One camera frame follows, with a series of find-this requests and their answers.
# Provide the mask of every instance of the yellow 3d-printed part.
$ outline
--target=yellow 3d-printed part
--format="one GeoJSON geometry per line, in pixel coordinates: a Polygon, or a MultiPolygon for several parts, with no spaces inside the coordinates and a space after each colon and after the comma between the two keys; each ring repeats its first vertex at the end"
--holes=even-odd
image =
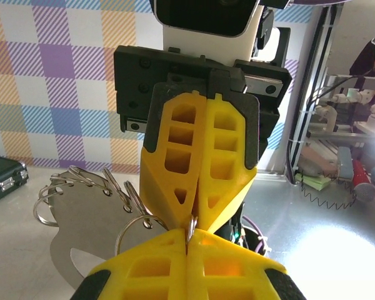
{"type": "Polygon", "coordinates": [[[244,164],[246,120],[242,114],[220,94],[207,100],[206,112],[197,227],[214,233],[242,204],[257,168],[247,170],[244,164]]]}
{"type": "Polygon", "coordinates": [[[98,300],[186,300],[185,231],[168,231],[100,264],[90,274],[100,270],[111,274],[98,300]]]}
{"type": "Polygon", "coordinates": [[[188,300],[280,300],[266,270],[281,264],[200,229],[187,253],[188,300]]]}
{"type": "Polygon", "coordinates": [[[164,105],[157,148],[141,152],[140,196],[169,229],[190,220],[204,147],[207,99],[180,94],[164,105]]]}

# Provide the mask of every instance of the checkered backdrop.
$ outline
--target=checkered backdrop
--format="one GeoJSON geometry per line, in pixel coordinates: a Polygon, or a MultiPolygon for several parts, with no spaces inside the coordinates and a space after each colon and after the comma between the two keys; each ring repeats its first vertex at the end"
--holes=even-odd
{"type": "MultiPolygon", "coordinates": [[[[276,21],[300,36],[310,16],[292,6],[276,21]]],[[[162,42],[149,0],[0,0],[0,155],[138,173],[144,135],[119,129],[113,52],[162,42]]],[[[298,54],[289,58],[295,73],[298,54]]],[[[282,131],[283,121],[270,150],[282,131]]]]}

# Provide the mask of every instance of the plaid wallpaper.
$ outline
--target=plaid wallpaper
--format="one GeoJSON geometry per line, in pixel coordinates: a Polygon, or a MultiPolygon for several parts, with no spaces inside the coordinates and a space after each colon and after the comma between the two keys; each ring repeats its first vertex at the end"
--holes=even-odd
{"type": "MultiPolygon", "coordinates": [[[[276,21],[306,24],[310,15],[293,6],[276,21]]],[[[144,135],[123,134],[116,113],[120,44],[161,47],[148,0],[0,0],[0,155],[138,173],[144,135]]],[[[296,70],[297,59],[289,65],[296,70]]],[[[279,136],[271,139],[276,149],[279,136]]]]}

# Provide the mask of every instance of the black rubber pad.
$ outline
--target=black rubber pad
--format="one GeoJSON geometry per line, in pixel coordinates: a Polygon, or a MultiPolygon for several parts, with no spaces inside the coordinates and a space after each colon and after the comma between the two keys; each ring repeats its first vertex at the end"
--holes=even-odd
{"type": "Polygon", "coordinates": [[[274,269],[265,271],[281,300],[306,300],[289,275],[274,269]]]}
{"type": "Polygon", "coordinates": [[[89,275],[78,287],[71,300],[98,300],[110,275],[111,272],[108,270],[89,275]]]}

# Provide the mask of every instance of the purple cable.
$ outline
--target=purple cable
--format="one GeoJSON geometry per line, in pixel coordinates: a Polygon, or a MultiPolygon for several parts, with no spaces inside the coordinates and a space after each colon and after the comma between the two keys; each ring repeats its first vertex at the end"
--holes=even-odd
{"type": "Polygon", "coordinates": [[[294,0],[293,4],[298,5],[333,5],[345,3],[351,0],[294,0]]]}
{"type": "MultiPolygon", "coordinates": [[[[245,220],[247,223],[249,223],[249,225],[250,225],[251,227],[253,227],[253,228],[257,231],[257,233],[258,233],[260,236],[264,237],[264,236],[263,236],[263,233],[262,233],[261,230],[257,227],[256,223],[254,223],[249,217],[247,217],[247,216],[245,216],[245,215],[244,215],[242,218],[243,218],[243,220],[245,220]]],[[[265,246],[265,242],[264,242],[263,240],[261,240],[261,242],[257,245],[257,247],[255,248],[254,252],[258,253],[258,252],[260,251],[261,246],[265,246]]]]}

